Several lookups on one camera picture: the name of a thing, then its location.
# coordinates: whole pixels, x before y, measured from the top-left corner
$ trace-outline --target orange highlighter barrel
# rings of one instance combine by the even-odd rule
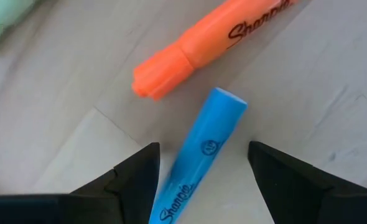
[[[133,90],[161,99],[297,0],[227,0],[134,70]]]

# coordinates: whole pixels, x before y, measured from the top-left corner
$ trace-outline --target blue highlighter barrel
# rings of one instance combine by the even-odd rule
[[[150,224],[177,221],[246,108],[245,101],[228,91],[211,91],[155,201]]]

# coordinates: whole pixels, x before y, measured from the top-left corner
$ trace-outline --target orange highlighter cap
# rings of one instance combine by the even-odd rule
[[[181,49],[172,44],[135,68],[132,88],[141,97],[159,100],[194,70]]]

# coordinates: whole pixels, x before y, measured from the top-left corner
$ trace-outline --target light wood surface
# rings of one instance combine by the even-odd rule
[[[304,1],[162,101],[132,70],[222,0],[45,2],[0,50],[0,194],[69,192],[152,141],[161,183],[208,92],[249,110],[180,223],[273,223],[246,159],[262,141],[367,187],[367,0]]]

